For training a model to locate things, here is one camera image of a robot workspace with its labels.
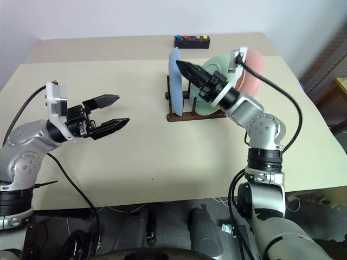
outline white wall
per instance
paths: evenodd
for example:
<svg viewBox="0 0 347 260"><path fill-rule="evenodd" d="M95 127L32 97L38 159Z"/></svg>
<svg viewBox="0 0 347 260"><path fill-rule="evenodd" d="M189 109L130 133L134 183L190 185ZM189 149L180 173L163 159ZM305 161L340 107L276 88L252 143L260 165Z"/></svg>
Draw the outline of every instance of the white wall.
<svg viewBox="0 0 347 260"><path fill-rule="evenodd" d="M37 40L262 32L297 77L347 18L346 0L2 0L0 89Z"/></svg>

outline beige tabletop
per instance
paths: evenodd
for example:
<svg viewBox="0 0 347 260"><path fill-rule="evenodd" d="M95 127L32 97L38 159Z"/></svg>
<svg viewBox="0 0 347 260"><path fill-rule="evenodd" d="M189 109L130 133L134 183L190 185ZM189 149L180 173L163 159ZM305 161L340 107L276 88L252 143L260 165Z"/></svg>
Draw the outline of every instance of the beige tabletop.
<svg viewBox="0 0 347 260"><path fill-rule="evenodd" d="M247 163L245 131L227 118L167 122L164 94L172 40L156 36L40 43L0 92L1 137L24 100L46 82L67 86L69 106L118 94L121 99L113 106L95 110L91 117L98 124L130 117L122 130L97 141L66 142L52 152L96 206L225 196L232 177ZM240 45L260 50L266 77L288 91L303 111L301 134L284 154L286 191L347 185L346 154L264 36L211 35L209 50L183 50L181 58L203 64ZM265 84L255 98L286 124L286 144L298 123L293 105ZM44 93L39 94L18 124L46 119L44 103ZM87 207L54 162L45 158L37 182L52 180L59 182L34 191L35 209Z"/></svg>

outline green plate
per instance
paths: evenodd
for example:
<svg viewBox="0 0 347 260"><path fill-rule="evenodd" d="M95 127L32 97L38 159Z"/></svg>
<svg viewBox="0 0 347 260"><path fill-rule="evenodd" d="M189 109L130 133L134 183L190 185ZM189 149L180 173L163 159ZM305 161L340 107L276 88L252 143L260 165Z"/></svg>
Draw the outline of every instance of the green plate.
<svg viewBox="0 0 347 260"><path fill-rule="evenodd" d="M210 58L207 62L204 63L202 68L204 68L209 74L213 74L215 71L222 73L227 81L230 81L234 77L234 73L228 72L230 56L220 55L217 57ZM212 107L210 103L204 101L202 97L199 96L199 89L193 84L190 87L189 93L189 102L193 106L194 98L196 97L196 106L195 112L199 115L210 115L215 113L219 106Z"/></svg>

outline metal stand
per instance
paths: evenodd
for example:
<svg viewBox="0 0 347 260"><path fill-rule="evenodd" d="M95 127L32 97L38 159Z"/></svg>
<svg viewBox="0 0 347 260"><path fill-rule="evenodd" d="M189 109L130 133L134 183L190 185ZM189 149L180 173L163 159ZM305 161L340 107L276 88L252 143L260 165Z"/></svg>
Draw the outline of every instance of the metal stand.
<svg viewBox="0 0 347 260"><path fill-rule="evenodd" d="M198 115L195 112L196 98L194 98L193 108L192 108L191 112L183 112L182 116L176 115L175 113L172 112L169 76L166 76L166 80L168 83L168 92L165 93L165 98L169 101L169 112L170 112L169 114L166 115L166 119L168 120L168 122L191 121L191 120L226 118L227 117L225 115L225 113L221 110L218 110L215 113L210 114L210 115ZM182 91L183 100L189 99L190 85L191 85L191 82L189 81L188 91Z"/></svg>

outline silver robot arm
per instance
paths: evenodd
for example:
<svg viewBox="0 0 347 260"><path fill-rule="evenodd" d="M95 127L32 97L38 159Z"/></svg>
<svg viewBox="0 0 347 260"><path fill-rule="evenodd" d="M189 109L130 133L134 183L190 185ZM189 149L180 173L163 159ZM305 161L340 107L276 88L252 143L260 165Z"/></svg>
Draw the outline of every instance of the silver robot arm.
<svg viewBox="0 0 347 260"><path fill-rule="evenodd" d="M0 150L0 230L25 225L33 213L31 200L44 156L65 141L94 140L125 126L129 118L112 119L97 127L89 119L92 110L104 108L119 99L102 95L72 108L67 107L66 89L47 83L49 120L25 123L15 128Z"/></svg>
<svg viewBox="0 0 347 260"><path fill-rule="evenodd" d="M226 115L243 127L249 136L246 183L239 186L236 208L253 229L261 259L307 260L331 259L296 223L285 219L284 174L281 140L285 125L275 116L264 113L252 97L234 87L243 68L236 64L241 54L245 62L247 48L232 52L232 81L219 72L210 75L202 67L177 61L184 77L200 89L200 96L212 106L219 105Z"/></svg>

